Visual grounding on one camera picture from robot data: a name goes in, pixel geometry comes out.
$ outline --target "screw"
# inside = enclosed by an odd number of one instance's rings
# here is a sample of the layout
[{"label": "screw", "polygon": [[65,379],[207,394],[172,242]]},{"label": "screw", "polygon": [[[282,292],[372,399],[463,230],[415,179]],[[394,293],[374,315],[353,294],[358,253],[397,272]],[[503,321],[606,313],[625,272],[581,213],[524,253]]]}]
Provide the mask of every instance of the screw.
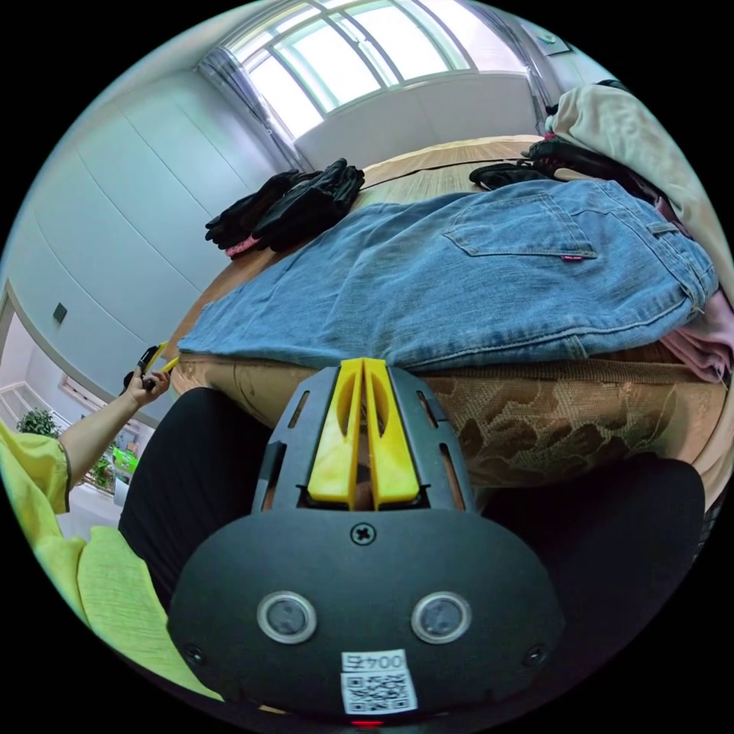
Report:
[{"label": "screw", "polygon": [[377,537],[377,531],[366,522],[360,522],[352,528],[352,542],[357,545],[369,545]]},{"label": "screw", "polygon": [[543,645],[535,645],[525,653],[522,664],[525,667],[537,667],[544,662],[546,657],[547,654]]},{"label": "screw", "polygon": [[192,665],[203,665],[204,655],[203,652],[196,645],[187,645],[183,651],[184,657]]}]

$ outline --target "yellow shirt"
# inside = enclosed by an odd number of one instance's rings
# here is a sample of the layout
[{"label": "yellow shirt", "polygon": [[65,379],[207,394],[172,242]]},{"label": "yellow shirt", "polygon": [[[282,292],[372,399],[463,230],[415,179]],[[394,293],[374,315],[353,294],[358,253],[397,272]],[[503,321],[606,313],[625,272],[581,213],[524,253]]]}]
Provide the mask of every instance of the yellow shirt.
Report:
[{"label": "yellow shirt", "polygon": [[116,528],[92,528],[89,543],[65,538],[56,514],[66,511],[69,469],[53,439],[12,434],[0,421],[0,468],[18,521],[61,596],[104,642],[163,678],[204,696],[178,654],[166,612],[145,563]]}]

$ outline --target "curtain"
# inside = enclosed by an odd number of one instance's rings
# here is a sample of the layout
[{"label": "curtain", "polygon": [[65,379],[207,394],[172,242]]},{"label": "curtain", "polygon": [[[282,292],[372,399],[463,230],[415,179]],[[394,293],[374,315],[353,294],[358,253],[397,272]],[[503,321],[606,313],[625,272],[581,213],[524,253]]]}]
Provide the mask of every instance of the curtain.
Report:
[{"label": "curtain", "polygon": [[267,134],[273,149],[285,160],[287,165],[299,171],[313,171],[313,166],[298,151],[288,133],[278,124],[265,101],[249,76],[237,61],[237,57],[222,46],[213,48],[196,66],[236,108],[244,107],[249,115]]},{"label": "curtain", "polygon": [[543,75],[535,63],[533,54],[525,45],[521,36],[515,29],[494,9],[479,2],[466,2],[465,5],[474,15],[481,18],[509,47],[528,71],[528,84],[530,85],[535,117],[538,125],[544,125],[547,117],[546,109],[553,105],[553,100],[548,92]]}]

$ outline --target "hand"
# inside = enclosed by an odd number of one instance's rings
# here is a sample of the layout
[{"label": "hand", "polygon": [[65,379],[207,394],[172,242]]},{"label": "hand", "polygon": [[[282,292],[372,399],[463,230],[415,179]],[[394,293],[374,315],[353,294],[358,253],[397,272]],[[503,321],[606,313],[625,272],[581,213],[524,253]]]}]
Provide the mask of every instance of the hand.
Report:
[{"label": "hand", "polygon": [[171,376],[167,372],[149,372],[145,380],[153,380],[155,386],[148,392],[143,386],[143,378],[139,367],[132,373],[132,379],[125,393],[135,401],[138,408],[143,408],[159,398],[171,386]]}]

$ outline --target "denim jeans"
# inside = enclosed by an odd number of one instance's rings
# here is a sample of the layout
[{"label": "denim jeans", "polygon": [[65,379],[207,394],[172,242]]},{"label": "denim jeans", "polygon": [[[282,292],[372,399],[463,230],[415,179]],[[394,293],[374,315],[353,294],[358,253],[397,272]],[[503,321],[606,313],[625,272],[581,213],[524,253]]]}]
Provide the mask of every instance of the denim jeans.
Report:
[{"label": "denim jeans", "polygon": [[658,341],[717,288],[617,183],[528,181],[360,209],[209,304],[180,349],[413,372],[585,359]]}]

